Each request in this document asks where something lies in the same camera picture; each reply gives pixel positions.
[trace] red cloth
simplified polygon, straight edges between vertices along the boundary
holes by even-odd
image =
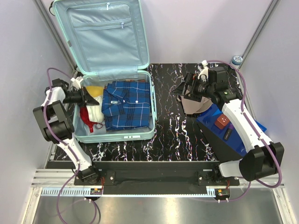
[[[80,117],[83,120],[84,124],[86,124],[89,127],[89,131],[92,133],[93,132],[93,125],[96,125],[98,123],[92,122],[89,120],[88,117],[88,110],[86,106],[83,106],[80,108]]]

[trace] mint green suitcase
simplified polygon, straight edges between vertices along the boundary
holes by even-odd
[[[81,85],[105,86],[114,80],[145,79],[151,82],[149,127],[90,133],[75,106],[76,138],[84,143],[146,140],[154,136],[157,119],[155,88],[150,74],[149,51],[139,0],[55,0],[55,16],[78,68]]]

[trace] suitcase zipper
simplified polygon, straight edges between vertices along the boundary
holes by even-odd
[[[80,25],[74,25],[74,28],[76,31],[83,31],[83,30],[89,30],[89,29],[113,29],[113,28],[122,28],[127,26],[131,26],[132,21],[129,19],[127,22],[121,22],[121,21],[114,21],[114,22],[105,22],[103,24],[97,23],[97,24],[80,24]]]
[[[79,27],[104,27],[104,26],[112,26],[112,25],[127,25],[130,23],[132,20],[131,18],[127,18],[124,20],[116,20],[116,21],[107,21],[107,22],[84,22],[84,23],[74,23],[73,26],[74,28],[79,28]]]
[[[128,3],[124,2],[124,1],[116,1],[116,2],[108,2],[108,3],[95,3],[95,4],[87,4],[87,5],[83,5],[83,6],[71,6],[69,8],[73,8],[73,9],[80,9],[80,8],[97,8],[97,7],[105,7],[106,9],[109,10],[109,6],[113,6],[113,5],[128,5]]]

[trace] table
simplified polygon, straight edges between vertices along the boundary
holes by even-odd
[[[241,91],[235,71],[225,67],[229,85]],[[197,122],[198,114],[186,116],[177,96],[171,93],[183,81],[187,72],[199,73],[201,64],[150,64],[157,100],[155,135],[150,140],[112,143],[80,143],[93,161],[214,161],[213,150],[205,140]],[[73,115],[74,104],[67,110]],[[57,148],[54,161],[69,161],[66,153]]]

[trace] black bar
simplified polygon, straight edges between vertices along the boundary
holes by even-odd
[[[99,169],[104,170],[203,170],[213,169],[219,161],[99,161],[95,162]],[[49,161],[46,169],[71,169],[71,161]]]
[[[194,170],[118,170],[105,195],[206,194]]]

